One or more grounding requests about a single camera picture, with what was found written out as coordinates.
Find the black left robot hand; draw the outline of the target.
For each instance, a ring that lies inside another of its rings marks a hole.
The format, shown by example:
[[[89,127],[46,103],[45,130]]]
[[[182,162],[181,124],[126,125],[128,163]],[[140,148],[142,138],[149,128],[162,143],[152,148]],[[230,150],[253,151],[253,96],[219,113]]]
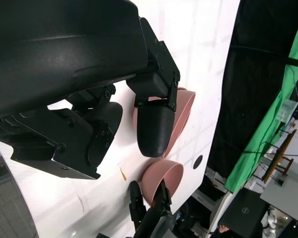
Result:
[[[98,179],[135,93],[146,157],[170,142],[180,72],[129,0],[0,0],[0,142],[12,160],[49,174]]]

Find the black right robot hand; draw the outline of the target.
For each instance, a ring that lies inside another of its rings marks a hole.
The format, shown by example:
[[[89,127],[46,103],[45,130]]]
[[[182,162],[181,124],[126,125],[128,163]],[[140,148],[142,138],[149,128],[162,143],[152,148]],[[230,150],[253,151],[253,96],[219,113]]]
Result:
[[[148,210],[138,183],[132,181],[129,189],[129,210],[135,227],[135,238],[161,238],[167,231],[172,230],[171,196],[164,181],[159,184],[153,205]]]

